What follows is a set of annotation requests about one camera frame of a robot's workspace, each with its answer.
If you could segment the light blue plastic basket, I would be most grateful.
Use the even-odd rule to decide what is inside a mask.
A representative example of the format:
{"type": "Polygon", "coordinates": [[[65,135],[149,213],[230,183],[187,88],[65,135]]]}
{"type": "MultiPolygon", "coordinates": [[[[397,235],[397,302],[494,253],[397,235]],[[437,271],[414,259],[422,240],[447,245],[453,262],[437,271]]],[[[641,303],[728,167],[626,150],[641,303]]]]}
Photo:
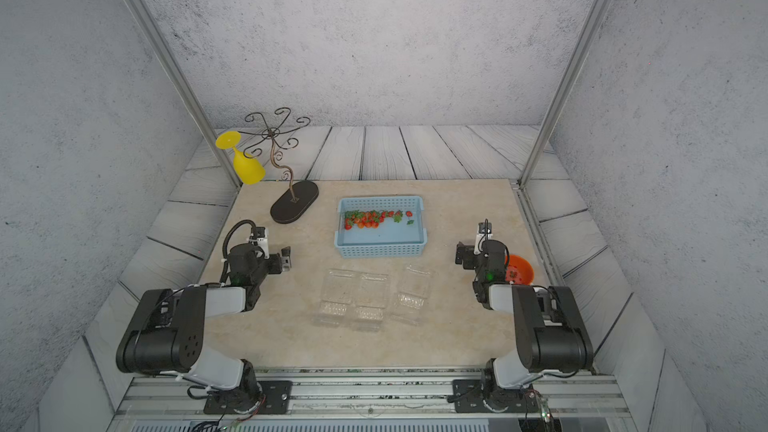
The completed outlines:
{"type": "Polygon", "coordinates": [[[334,233],[334,246],[347,259],[420,256],[428,242],[424,211],[424,201],[416,195],[342,198],[337,207],[338,227],[334,233]],[[345,230],[343,214],[352,210],[412,211],[415,223],[406,225],[386,219],[378,228],[345,230]]]}

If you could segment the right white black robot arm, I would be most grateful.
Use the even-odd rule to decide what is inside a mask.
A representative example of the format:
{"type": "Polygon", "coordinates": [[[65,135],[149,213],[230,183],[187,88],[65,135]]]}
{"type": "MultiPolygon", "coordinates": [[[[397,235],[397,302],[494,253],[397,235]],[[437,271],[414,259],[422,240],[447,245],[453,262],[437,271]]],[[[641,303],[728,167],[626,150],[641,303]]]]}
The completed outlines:
{"type": "Polygon", "coordinates": [[[485,309],[513,319],[515,349],[490,359],[486,391],[522,390],[542,377],[567,378],[593,367],[594,348],[570,288],[514,283],[506,277],[512,255],[495,239],[458,243],[455,263],[475,273],[473,292],[485,309]]]}

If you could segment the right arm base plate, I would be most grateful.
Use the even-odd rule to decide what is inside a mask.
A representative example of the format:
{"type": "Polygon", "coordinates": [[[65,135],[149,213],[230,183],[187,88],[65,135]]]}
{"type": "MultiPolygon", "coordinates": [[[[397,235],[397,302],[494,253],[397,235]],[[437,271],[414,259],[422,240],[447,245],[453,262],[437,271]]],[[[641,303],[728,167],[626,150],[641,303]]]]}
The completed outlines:
{"type": "Polygon", "coordinates": [[[534,413],[540,407],[532,389],[504,389],[481,379],[457,379],[446,398],[457,413],[534,413]]]}

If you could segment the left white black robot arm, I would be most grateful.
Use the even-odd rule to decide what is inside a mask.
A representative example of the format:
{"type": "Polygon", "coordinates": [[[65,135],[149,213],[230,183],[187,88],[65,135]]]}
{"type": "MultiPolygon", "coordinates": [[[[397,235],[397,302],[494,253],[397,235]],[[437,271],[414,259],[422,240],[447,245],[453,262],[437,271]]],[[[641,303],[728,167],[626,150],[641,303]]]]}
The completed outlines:
{"type": "Polygon", "coordinates": [[[174,376],[208,393],[254,393],[253,366],[207,346],[205,322],[252,311],[265,279],[291,268],[292,250],[286,246],[272,253],[268,229],[245,219],[225,235],[222,264],[217,282],[142,295],[117,347],[120,372],[174,376]]]}

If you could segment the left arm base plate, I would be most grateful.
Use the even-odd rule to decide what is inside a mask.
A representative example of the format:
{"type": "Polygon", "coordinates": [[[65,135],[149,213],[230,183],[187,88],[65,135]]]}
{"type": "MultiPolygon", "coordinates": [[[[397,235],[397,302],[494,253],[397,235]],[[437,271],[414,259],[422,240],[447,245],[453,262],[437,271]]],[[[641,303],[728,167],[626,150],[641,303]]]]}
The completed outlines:
{"type": "Polygon", "coordinates": [[[213,389],[203,411],[208,415],[284,415],[293,383],[289,380],[246,383],[232,390],[213,389]]]}

